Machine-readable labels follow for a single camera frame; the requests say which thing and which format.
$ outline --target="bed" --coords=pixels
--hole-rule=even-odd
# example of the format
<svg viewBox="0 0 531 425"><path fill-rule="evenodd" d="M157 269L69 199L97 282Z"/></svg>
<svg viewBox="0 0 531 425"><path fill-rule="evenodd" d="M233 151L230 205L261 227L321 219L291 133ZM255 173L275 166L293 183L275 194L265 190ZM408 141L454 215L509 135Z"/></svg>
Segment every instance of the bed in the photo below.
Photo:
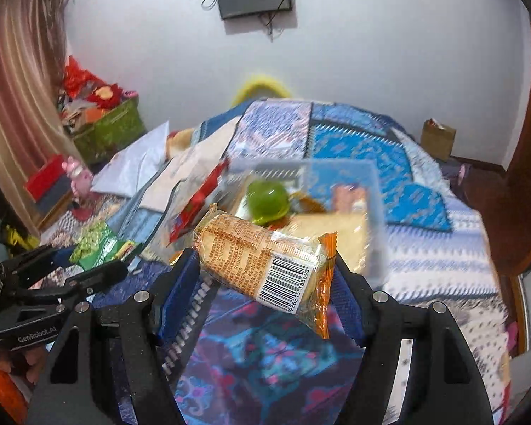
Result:
<svg viewBox="0 0 531 425"><path fill-rule="evenodd" d="M506 309L498 292L480 214L451 193L438 164L390 117L345 104L293 100L248 101L206 120L192 132L186 152L235 158L367 159L378 169L386 214L389 278L383 290L399 302L428 306L442 300L457 320L484 379L494 423L504 414L508 386ZM120 237L146 242L162 214L146 207L158 193L163 167L131 199L102 197L97 219L107 219ZM70 213L43 236L68 245L86 224ZM106 294L100 307L122 302L148 287L168 266L143 260ZM43 285L62 284L78 267L54 272ZM199 280L178 335L169 335L159 355L170 388L190 425L334 423L352 385L363 350L329 308L330 339L321 340L292 316L220 286ZM115 387L120 413L135 418L118 347ZM404 340L385 423L397 420L409 373L411 341Z"/></svg>

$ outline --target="orange snack wrapper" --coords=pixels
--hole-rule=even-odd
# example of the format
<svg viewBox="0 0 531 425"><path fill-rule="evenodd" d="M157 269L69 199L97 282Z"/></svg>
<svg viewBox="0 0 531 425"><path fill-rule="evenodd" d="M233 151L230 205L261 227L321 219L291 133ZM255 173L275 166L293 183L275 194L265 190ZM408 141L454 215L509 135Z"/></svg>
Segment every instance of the orange snack wrapper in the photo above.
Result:
<svg viewBox="0 0 531 425"><path fill-rule="evenodd" d="M201 268L326 339L336 234L303 239L270 231L211 205L194 230Z"/></svg>

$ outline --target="pink pig toy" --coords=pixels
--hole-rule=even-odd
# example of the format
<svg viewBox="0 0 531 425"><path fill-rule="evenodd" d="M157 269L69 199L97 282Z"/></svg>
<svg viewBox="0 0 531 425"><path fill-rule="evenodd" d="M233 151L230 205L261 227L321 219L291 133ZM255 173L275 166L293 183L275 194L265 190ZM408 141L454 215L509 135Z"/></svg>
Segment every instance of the pink pig toy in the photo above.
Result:
<svg viewBox="0 0 531 425"><path fill-rule="evenodd" d="M75 196L75 201L83 204L92 195L93 173L79 160L69 156L66 161L61 163L61 167L71 179L71 190Z"/></svg>

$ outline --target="curtain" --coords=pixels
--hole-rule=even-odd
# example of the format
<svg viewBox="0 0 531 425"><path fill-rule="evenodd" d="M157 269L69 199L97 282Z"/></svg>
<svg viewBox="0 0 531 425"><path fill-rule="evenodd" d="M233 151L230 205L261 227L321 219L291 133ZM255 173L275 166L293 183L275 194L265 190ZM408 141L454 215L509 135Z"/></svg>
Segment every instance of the curtain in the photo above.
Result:
<svg viewBox="0 0 531 425"><path fill-rule="evenodd" d="M0 188L33 234L24 183L52 155L79 155L57 112L64 56L63 0L0 0Z"/></svg>

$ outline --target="green fruit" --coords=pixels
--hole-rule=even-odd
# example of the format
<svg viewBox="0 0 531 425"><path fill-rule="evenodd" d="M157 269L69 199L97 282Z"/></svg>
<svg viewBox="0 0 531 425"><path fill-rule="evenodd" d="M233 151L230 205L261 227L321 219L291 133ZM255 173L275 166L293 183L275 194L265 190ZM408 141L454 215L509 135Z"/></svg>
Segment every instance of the green fruit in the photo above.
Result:
<svg viewBox="0 0 531 425"><path fill-rule="evenodd" d="M265 225L289 212L289 195L281 182L257 180L248 185L246 203L254 224Z"/></svg>

